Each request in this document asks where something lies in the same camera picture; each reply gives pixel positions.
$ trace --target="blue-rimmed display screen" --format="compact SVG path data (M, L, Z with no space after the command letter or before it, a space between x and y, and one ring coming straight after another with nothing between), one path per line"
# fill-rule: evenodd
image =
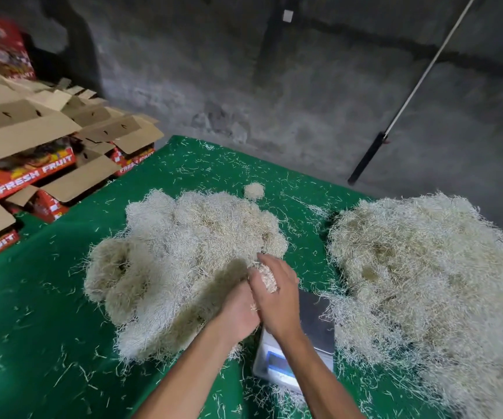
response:
M273 369L277 372L284 373L289 377L295 378L292 373L292 369L288 365L286 359L280 354L274 353L272 351L267 352L267 367Z

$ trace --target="green tablecloth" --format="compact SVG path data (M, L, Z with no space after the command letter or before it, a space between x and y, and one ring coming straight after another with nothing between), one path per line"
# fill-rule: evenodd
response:
M319 208L336 212L365 197L198 140L173 137L51 225L23 216L22 241L0 254L0 418L129 416L167 366L147 362L122 374L113 351L114 326L82 294L80 265L89 246L123 229L125 206L152 188L173 197L185 190L242 196L250 182L265 185L258 204L281 220L290 241L285 259L302 285L325 288L336 272L327 263L327 224ZM259 391L250 377L253 350L252 344L243 364L227 362L201 417L273 415L272 405L260 407L253 397ZM440 416L396 388L389 374L367 374L336 361L343 383L371 417Z

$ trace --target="person's right hand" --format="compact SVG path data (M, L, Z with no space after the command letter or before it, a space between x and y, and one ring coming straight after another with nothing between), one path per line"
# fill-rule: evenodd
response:
M269 266L279 289L269 293L261 272L254 267L249 269L250 287L263 324L280 344L281 341L302 334L298 277L284 260L261 253L257 254L257 259Z

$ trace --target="black handle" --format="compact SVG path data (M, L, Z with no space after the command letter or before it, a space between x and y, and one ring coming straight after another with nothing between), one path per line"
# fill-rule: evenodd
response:
M362 157L362 160L360 160L360 163L358 164L356 169L354 169L353 174L347 181L349 185L354 185L356 183L356 181L358 180L360 175L362 175L362 172L364 171L368 163L372 161L373 157L378 152L378 150L380 149L385 140L386 140L386 134L384 132L378 133L378 136L375 138L374 142L372 142L372 145L370 145L370 148L368 148L368 151L366 152L366 154L364 154L364 157Z

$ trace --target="gray concrete wall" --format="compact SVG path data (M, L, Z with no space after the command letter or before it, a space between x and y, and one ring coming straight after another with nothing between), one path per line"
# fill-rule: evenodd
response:
M78 25L68 35L43 17L38 0L3 1L0 14L20 23L39 47L68 46L71 67L97 81L112 103L156 116L171 133L341 185L428 63L404 49L290 27L256 86L272 0L71 0L74 13L59 10ZM466 2L399 0L411 6L404 8L385 0L313 1L303 1L305 16L418 43L441 41L456 6ZM473 34L501 24L495 29L502 41L503 16L492 20L491 12L503 4L485 0L478 7L483 13L472 13L455 47L502 62L502 44L487 46ZM94 51L93 63L83 60L83 50ZM503 77L437 65L390 141L357 190L411 197L439 189L467 197L503 228Z

